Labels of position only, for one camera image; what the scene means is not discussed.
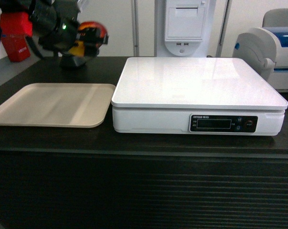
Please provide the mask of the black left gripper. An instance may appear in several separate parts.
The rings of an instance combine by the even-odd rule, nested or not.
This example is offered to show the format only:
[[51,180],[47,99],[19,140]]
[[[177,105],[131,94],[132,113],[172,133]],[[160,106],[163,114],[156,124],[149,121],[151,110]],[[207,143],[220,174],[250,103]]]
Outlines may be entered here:
[[80,12],[75,0],[34,0],[29,19],[38,44],[49,51],[67,52],[76,40]]

